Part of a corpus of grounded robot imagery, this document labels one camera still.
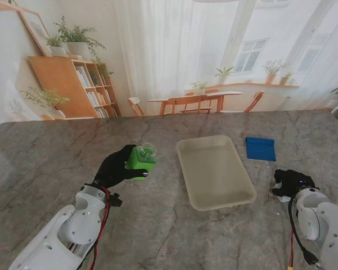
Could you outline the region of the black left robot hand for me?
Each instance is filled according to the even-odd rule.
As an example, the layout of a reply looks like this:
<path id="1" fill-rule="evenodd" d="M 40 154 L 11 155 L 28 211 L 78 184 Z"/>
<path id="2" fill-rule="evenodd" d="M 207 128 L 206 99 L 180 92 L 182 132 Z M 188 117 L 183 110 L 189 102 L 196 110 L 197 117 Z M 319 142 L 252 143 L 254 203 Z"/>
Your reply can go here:
<path id="1" fill-rule="evenodd" d="M 97 171 L 93 184 L 105 188 L 114 187 L 127 179 L 147 177 L 145 169 L 126 169 L 125 165 L 136 145 L 125 145 L 121 150 L 107 156 Z"/>

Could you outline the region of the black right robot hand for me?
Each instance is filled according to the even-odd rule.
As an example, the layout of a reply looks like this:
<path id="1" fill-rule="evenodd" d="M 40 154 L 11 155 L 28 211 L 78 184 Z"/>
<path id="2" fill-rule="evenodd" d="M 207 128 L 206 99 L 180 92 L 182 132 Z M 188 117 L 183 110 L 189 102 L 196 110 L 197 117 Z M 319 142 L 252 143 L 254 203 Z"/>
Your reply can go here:
<path id="1" fill-rule="evenodd" d="M 276 184 L 280 187 L 272 188 L 272 194 L 278 197 L 293 197 L 300 190 L 305 188 L 317 188 L 312 178 L 294 170 L 277 169 L 274 172 Z"/>

